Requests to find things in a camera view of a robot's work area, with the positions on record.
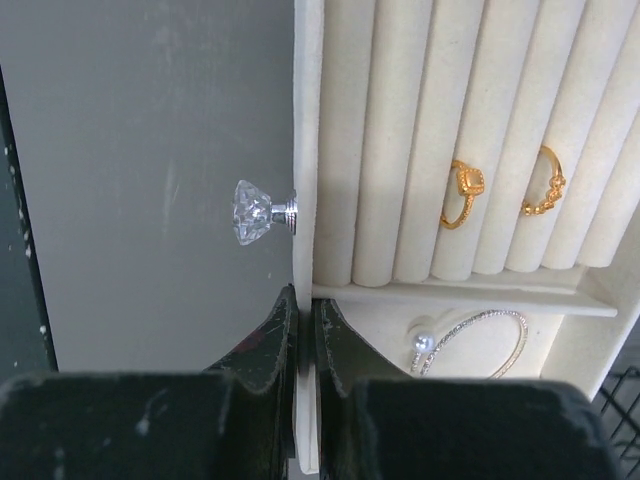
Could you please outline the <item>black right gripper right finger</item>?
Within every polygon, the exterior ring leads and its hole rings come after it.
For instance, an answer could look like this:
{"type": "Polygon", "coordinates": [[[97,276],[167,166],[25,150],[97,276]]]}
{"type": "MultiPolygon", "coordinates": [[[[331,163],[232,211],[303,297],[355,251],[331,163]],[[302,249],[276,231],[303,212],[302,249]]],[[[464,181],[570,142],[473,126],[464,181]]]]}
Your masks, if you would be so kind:
{"type": "Polygon", "coordinates": [[[312,306],[324,479],[620,479],[599,415],[573,386],[415,379],[312,306]]]}

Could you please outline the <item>beige velvet jewelry tray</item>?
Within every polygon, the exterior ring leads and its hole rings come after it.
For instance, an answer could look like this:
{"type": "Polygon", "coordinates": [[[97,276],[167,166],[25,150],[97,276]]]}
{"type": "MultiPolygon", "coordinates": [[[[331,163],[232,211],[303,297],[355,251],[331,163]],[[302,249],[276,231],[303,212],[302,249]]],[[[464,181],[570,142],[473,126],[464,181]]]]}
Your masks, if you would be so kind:
{"type": "Polygon", "coordinates": [[[639,316],[635,1],[298,1],[293,275],[404,373],[593,398],[639,316]]]}

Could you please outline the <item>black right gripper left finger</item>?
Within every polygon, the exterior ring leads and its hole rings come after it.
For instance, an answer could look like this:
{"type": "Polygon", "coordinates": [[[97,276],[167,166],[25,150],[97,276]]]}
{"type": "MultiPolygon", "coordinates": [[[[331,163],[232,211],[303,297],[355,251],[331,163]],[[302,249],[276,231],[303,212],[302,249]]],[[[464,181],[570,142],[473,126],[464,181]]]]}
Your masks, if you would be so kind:
{"type": "Polygon", "coordinates": [[[284,479],[299,310],[197,372],[48,373],[1,388],[5,479],[284,479]]]}

